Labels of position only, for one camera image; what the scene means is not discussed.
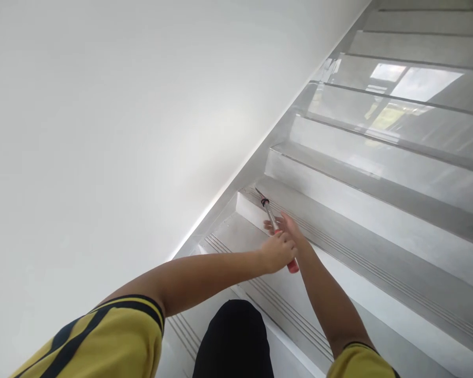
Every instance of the black stripe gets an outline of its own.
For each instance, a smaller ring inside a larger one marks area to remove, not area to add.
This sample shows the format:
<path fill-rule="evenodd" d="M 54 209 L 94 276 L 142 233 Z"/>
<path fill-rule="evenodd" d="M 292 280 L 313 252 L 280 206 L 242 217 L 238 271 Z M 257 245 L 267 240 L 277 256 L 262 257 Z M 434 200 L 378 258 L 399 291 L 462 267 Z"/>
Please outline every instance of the black stripe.
<path fill-rule="evenodd" d="M 75 323 L 79 321 L 80 318 L 74 320 L 73 322 L 67 324 L 63 328 L 61 328 L 58 333 L 53 337 L 53 342 L 51 343 L 51 348 L 49 351 L 47 351 L 46 354 L 44 354 L 42 357 L 40 357 L 35 363 L 31 364 L 29 367 L 27 367 L 25 370 L 20 372 L 17 376 L 14 378 L 19 378 L 21 377 L 28 369 L 30 369 L 32 366 L 35 364 L 39 363 L 41 360 L 43 360 L 45 357 L 49 356 L 51 353 L 56 351 L 58 348 L 60 348 L 63 344 L 65 344 L 70 337 L 70 333 L 72 332 L 72 329 L 75 326 Z"/>
<path fill-rule="evenodd" d="M 118 299 L 125 299 L 125 298 L 129 298 L 129 299 L 133 299 L 133 298 L 139 298 L 139 299 L 143 299 L 143 300 L 146 300 L 148 302 L 150 302 L 154 307 L 156 307 L 158 309 L 158 312 L 161 316 L 161 320 L 162 320 L 162 324 L 164 324 L 164 315 L 163 315 L 163 311 L 161 311 L 161 307 L 159 307 L 158 303 L 150 298 L 150 297 L 147 297 L 147 296 L 144 296 L 144 295 L 141 295 L 141 294 L 132 294 L 132 295 L 126 295 L 126 296 L 120 296 L 120 297 L 115 297 L 113 299 L 109 299 L 108 301 L 105 301 L 101 304 L 99 304 L 97 307 L 95 307 L 94 309 L 92 309 L 92 311 L 90 311 L 89 313 L 93 312 L 95 309 L 101 307 L 101 306 L 104 306 L 108 303 L 111 303 L 115 300 L 118 300 Z"/>
<path fill-rule="evenodd" d="M 145 312 L 147 315 L 149 315 L 151 318 L 154 319 L 156 324 L 159 326 L 159 329 L 161 330 L 161 335 L 163 335 L 164 323 L 163 323 L 163 327 L 162 327 L 161 326 L 162 323 L 160 321 L 158 313 L 155 312 L 149 305 L 147 305 L 145 303 L 142 303 L 142 302 L 133 301 L 133 300 L 122 301 L 122 302 L 117 302 L 117 303 L 110 303 L 110 304 L 108 304 L 106 306 L 103 306 L 102 308 L 96 310 L 96 312 L 104 310 L 104 309 L 106 309 L 108 311 L 111 308 L 129 308 L 129 309 L 139 310 L 139 311 Z"/>
<path fill-rule="evenodd" d="M 40 376 L 40 378 L 55 378 L 59 373 L 65 368 L 65 366 L 70 362 L 74 357 L 75 352 L 82 344 L 84 339 L 94 330 L 105 317 L 107 312 L 109 312 L 110 307 L 98 310 L 93 318 L 89 321 L 85 330 L 71 339 L 56 355 L 52 364 L 47 368 L 47 370 Z"/>

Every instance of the hand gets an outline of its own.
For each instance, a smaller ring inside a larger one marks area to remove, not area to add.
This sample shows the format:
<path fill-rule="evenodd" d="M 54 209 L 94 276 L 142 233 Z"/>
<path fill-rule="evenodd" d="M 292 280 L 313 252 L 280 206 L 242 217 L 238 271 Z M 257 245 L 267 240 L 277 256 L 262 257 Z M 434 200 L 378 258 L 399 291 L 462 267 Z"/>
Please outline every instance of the hand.
<path fill-rule="evenodd" d="M 293 218 L 291 218 L 289 215 L 287 215 L 285 212 L 280 212 L 282 215 L 281 217 L 275 218 L 277 221 L 277 224 L 279 225 L 279 228 L 282 231 L 287 232 L 289 235 L 292 236 L 293 240 L 298 243 L 300 240 L 304 239 L 305 236 L 300 231 L 300 228 L 298 224 L 294 221 Z M 269 220 L 265 220 L 264 222 L 264 228 L 268 230 L 268 233 L 270 235 L 273 235 L 273 226 L 272 223 Z"/>
<path fill-rule="evenodd" d="M 267 274 L 275 273 L 289 264 L 298 253 L 291 235 L 279 232 L 269 238 L 259 251 Z"/>

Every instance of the red handle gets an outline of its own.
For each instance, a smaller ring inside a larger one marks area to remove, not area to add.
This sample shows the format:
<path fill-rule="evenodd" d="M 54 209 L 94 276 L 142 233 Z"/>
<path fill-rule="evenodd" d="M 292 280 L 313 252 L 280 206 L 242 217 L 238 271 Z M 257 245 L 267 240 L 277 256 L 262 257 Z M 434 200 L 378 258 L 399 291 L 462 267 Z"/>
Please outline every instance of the red handle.
<path fill-rule="evenodd" d="M 298 273 L 300 271 L 300 267 L 298 266 L 298 263 L 295 260 L 292 260 L 288 265 L 287 268 L 289 269 L 289 273 L 294 274 Z"/>

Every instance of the person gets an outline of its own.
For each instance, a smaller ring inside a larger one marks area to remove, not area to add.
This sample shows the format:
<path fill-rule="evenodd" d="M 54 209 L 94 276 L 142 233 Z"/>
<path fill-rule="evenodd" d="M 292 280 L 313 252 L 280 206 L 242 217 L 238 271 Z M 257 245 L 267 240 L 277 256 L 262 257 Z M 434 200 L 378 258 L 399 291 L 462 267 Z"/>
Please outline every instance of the person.
<path fill-rule="evenodd" d="M 221 290 L 272 274 L 294 258 L 333 352 L 329 378 L 398 377 L 376 352 L 351 300 L 323 266 L 296 222 L 282 213 L 282 231 L 257 251 L 184 257 L 162 264 L 64 326 L 13 375 L 15 378 L 154 377 L 164 319 Z M 261 314 L 231 300 L 211 320 L 193 378 L 273 377 Z"/>

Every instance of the staircase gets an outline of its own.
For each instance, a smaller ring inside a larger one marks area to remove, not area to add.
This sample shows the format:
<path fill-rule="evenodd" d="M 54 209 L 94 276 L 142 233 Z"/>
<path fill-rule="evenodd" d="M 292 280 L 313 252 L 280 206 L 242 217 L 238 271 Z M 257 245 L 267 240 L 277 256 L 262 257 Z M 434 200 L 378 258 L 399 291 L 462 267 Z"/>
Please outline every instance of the staircase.
<path fill-rule="evenodd" d="M 267 238 L 257 185 L 300 225 L 407 377 L 473 378 L 473 0 L 373 1 L 178 257 Z M 282 269 L 167 320 L 158 377 L 190 377 L 218 308 L 263 314 L 277 378 L 324 377 L 330 347 Z"/>

